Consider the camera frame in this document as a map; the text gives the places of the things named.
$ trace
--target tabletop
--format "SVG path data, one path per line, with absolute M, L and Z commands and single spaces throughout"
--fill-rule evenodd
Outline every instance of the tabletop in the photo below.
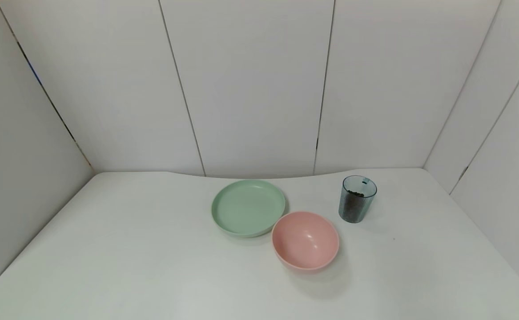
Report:
M 358 224 L 338 216 L 352 174 L 378 187 Z M 0 276 L 0 319 L 519 319 L 519 277 L 422 169 L 268 180 L 289 212 L 336 227 L 337 258 L 316 275 L 286 269 L 271 233 L 214 224 L 211 202 L 233 181 L 98 174 Z

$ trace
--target cup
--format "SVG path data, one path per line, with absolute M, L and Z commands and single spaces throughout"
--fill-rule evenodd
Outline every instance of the cup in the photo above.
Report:
M 342 193 L 338 214 L 349 223 L 359 223 L 364 219 L 374 196 L 378 192 L 376 184 L 365 176 L 347 176 L 342 181 Z

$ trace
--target pink bowl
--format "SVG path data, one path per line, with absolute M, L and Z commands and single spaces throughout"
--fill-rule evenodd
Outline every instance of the pink bowl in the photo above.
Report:
M 338 253 L 338 233 L 328 219 L 312 212 L 284 215 L 273 226 L 271 240 L 277 257 L 292 270 L 316 272 Z

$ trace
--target plate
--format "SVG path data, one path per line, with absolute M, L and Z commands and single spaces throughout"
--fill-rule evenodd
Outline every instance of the plate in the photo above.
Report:
M 263 180 L 241 180 L 222 189 L 212 202 L 212 217 L 226 233 L 242 238 L 268 233 L 285 211 L 285 196 Z

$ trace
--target wall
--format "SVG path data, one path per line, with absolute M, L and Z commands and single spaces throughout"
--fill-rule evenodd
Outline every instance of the wall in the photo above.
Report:
M 313 172 L 333 0 L 162 0 L 209 176 Z
M 92 175 L 0 13 L 0 273 Z
M 503 0 L 425 169 L 451 192 L 519 81 L 519 1 Z
M 498 0 L 337 0 L 317 174 L 422 167 Z
M 452 197 L 519 275 L 519 85 Z
M 0 4 L 98 172 L 273 177 L 423 166 L 499 0 Z
M 0 0 L 97 172 L 204 174 L 157 0 Z

